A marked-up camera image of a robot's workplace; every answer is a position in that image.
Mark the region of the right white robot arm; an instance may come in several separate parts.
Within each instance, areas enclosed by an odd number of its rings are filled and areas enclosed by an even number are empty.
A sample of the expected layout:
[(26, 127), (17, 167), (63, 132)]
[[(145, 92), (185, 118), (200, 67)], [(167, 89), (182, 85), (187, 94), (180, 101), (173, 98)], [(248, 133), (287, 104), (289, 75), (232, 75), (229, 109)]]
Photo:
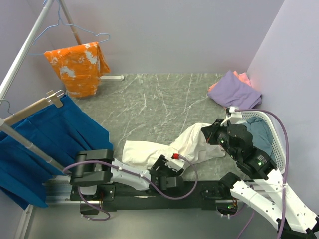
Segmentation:
[(251, 184), (234, 173), (220, 180), (219, 194), (225, 199), (232, 196), (269, 221), (278, 230), (281, 239), (314, 239), (319, 230), (319, 217), (310, 210), (285, 181), (278, 164), (283, 153), (270, 156), (253, 144), (254, 136), (248, 123), (234, 124), (217, 119), (203, 127), (206, 142), (221, 146), (236, 162), (236, 166), (249, 177)]

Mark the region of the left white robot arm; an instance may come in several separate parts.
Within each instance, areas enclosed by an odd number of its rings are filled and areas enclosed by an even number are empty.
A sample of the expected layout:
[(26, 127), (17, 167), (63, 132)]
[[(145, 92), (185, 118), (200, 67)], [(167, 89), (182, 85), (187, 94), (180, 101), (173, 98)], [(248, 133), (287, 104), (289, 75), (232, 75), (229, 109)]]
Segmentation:
[(70, 165), (70, 184), (80, 188), (88, 200), (96, 199), (99, 185), (107, 183), (120, 183), (137, 191), (176, 192), (184, 187), (184, 169), (179, 162), (184, 163), (176, 154), (172, 160), (160, 155), (150, 169), (141, 170), (115, 159), (109, 150), (81, 151)]

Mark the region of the white Coca-Cola t-shirt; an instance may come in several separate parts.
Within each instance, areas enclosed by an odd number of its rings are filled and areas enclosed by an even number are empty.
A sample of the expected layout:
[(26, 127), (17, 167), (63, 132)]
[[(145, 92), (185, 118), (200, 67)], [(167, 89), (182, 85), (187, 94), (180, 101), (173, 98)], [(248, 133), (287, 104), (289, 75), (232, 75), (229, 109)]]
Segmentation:
[(160, 155), (171, 160), (174, 153), (184, 156), (192, 164), (202, 163), (213, 158), (225, 156), (225, 150), (219, 145), (210, 145), (202, 133), (208, 123), (195, 123), (188, 127), (175, 141), (169, 145), (149, 141), (127, 140), (122, 162), (140, 169), (149, 169)]

